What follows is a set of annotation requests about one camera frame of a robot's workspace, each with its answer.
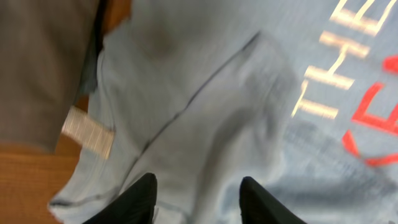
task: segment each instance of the t-shirt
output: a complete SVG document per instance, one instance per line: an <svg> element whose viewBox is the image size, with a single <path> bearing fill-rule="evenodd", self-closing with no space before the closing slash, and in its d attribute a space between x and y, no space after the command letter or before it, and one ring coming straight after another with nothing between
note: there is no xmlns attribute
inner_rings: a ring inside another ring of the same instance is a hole
<svg viewBox="0 0 398 224"><path fill-rule="evenodd" d="M59 219L153 172L159 223L240 223L245 175L307 223L398 222L398 77L381 68L398 53L395 0L135 0L132 14L89 105L116 131L111 154L82 151L50 203Z"/></svg>

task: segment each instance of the clothing tag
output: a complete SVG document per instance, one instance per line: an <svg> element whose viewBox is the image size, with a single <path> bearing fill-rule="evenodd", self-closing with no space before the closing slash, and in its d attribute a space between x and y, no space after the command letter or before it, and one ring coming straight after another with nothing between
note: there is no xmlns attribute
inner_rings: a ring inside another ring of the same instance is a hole
<svg viewBox="0 0 398 224"><path fill-rule="evenodd" d="M114 131L92 120L84 111L72 106L62 126L62 133L105 159L109 157Z"/></svg>

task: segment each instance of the gray fabric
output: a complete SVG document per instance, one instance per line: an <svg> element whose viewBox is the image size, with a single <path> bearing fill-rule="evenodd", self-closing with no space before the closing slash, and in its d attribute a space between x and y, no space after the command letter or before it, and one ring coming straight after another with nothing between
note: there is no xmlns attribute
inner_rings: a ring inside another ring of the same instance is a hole
<svg viewBox="0 0 398 224"><path fill-rule="evenodd" d="M370 37L329 21L338 2L134 1L132 21L106 39L99 88L90 100L90 114L116 130L109 160L83 150L50 210L66 223L79 223L153 172L159 180L157 223L240 223L237 183L251 175L310 224L398 222L396 175L389 172L396 167L372 169L341 145L347 128L362 141L373 135L350 122L369 86L376 80L388 83L388 96L397 89L397 80L379 67L398 52L392 45L398 36L397 6ZM346 7L357 11L364 2L352 0ZM386 3L376 1L365 16L379 18ZM246 55L250 47L240 50L259 30L266 37L260 41L264 50L254 49L252 56L261 58L256 61ZM337 107L335 120L304 110L287 119L282 111L289 114L300 95L290 82L309 65L328 70L339 55L339 48L319 43L324 30L371 51L365 59L348 54L339 68L339 74L356 79L348 91L310 80L304 98ZM268 72L258 77L258 65ZM280 82L270 86L273 78ZM289 93L295 93L292 100ZM394 103L385 97L370 110L385 115L392 110L385 105ZM386 146L396 141L375 139Z"/></svg>
<svg viewBox="0 0 398 224"><path fill-rule="evenodd" d="M0 140L55 150L98 0L0 2Z"/></svg>

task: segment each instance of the wooden floor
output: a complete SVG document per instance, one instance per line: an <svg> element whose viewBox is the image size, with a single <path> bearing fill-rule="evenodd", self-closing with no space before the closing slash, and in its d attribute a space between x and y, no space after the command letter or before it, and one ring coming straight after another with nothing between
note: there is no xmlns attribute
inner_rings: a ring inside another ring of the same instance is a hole
<svg viewBox="0 0 398 224"><path fill-rule="evenodd" d="M131 0L107 0L103 32L116 27L130 12ZM86 109L88 97L78 107ZM49 200L67 183L81 147L60 136L55 154L24 146L0 146L0 224L57 223L47 210Z"/></svg>

